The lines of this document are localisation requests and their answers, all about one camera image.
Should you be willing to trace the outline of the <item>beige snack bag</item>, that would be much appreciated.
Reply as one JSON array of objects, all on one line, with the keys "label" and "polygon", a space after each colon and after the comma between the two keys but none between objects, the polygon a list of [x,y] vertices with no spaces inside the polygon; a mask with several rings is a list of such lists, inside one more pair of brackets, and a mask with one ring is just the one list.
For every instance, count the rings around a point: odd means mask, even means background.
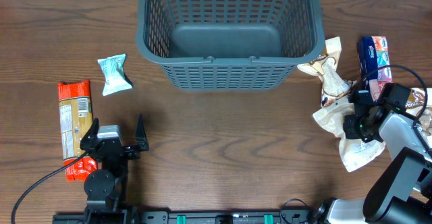
[{"label": "beige snack bag", "polygon": [[313,113],[313,119],[325,131],[333,134],[339,141],[339,153],[348,172],[356,171],[378,157],[385,149],[385,143],[373,140],[350,140],[343,130],[344,117],[354,113],[354,104],[348,96],[356,81],[345,80],[336,72],[342,52],[340,37],[325,41],[323,52],[313,61],[303,63],[297,68],[320,79],[321,109]]}]

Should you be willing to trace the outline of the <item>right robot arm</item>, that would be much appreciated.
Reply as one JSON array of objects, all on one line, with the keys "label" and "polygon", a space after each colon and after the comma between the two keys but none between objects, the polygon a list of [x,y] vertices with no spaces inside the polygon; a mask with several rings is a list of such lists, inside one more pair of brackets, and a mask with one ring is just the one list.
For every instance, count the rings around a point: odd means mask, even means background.
[{"label": "right robot arm", "polygon": [[317,211],[307,205],[278,212],[167,213],[145,212],[142,223],[430,223],[431,203],[411,197],[413,190],[431,197],[431,147],[418,129],[405,104],[411,89],[400,84],[385,86],[375,105],[363,92],[350,97],[356,109],[344,120],[348,136],[384,140],[392,162],[358,200],[327,199]]}]

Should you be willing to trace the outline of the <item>red orange snack packet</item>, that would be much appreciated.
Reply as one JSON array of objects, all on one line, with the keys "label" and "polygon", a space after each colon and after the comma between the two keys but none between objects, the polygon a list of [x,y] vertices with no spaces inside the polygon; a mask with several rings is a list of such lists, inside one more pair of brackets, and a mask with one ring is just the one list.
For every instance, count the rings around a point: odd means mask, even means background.
[{"label": "red orange snack packet", "polygon": [[93,122],[90,82],[84,80],[73,84],[59,83],[57,91],[63,164],[77,161],[65,170],[65,176],[68,181],[84,181],[98,169],[98,163],[92,158],[78,159],[84,153],[80,148],[81,139]]}]

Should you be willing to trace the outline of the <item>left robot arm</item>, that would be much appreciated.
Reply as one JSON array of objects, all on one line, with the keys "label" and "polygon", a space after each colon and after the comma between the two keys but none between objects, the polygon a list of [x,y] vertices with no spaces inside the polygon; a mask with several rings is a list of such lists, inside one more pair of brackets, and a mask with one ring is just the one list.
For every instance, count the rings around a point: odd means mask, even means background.
[{"label": "left robot arm", "polygon": [[140,146],[124,146],[118,125],[101,127],[94,119],[80,148],[101,164],[84,182],[85,223],[138,224],[138,209],[126,203],[128,162],[140,158]]}]

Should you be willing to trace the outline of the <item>mint green wipes packet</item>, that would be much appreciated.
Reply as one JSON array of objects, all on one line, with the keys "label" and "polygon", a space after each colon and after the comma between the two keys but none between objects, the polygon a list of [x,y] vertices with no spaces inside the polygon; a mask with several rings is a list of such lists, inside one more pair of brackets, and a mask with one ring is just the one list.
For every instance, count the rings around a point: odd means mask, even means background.
[{"label": "mint green wipes packet", "polygon": [[105,76],[103,96],[132,89],[132,84],[126,80],[124,73],[125,60],[125,53],[97,60]]}]

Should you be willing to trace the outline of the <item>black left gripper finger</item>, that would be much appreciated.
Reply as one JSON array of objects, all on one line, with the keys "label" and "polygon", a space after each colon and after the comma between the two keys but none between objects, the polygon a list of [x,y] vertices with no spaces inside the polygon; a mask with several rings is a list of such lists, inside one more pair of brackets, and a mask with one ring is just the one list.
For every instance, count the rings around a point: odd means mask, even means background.
[{"label": "black left gripper finger", "polygon": [[149,142],[146,137],[145,129],[144,129],[144,121],[142,115],[139,115],[138,123],[136,127],[135,139],[137,142],[137,146],[139,147],[139,151],[148,151],[149,150]]},{"label": "black left gripper finger", "polygon": [[80,141],[81,150],[90,150],[97,144],[97,134],[99,131],[99,119],[95,118],[90,126],[89,130],[82,137]]}]

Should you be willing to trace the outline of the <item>blue tissue pack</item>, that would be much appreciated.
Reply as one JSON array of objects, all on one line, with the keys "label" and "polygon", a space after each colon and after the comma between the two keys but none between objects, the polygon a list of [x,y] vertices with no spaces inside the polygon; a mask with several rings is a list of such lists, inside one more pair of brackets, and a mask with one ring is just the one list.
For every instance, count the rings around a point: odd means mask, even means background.
[{"label": "blue tissue pack", "polygon": [[[384,36],[363,36],[357,43],[361,77],[389,65],[388,43]],[[383,87],[392,83],[391,68],[380,69],[362,81],[362,87],[368,90],[372,100],[377,101]]]}]

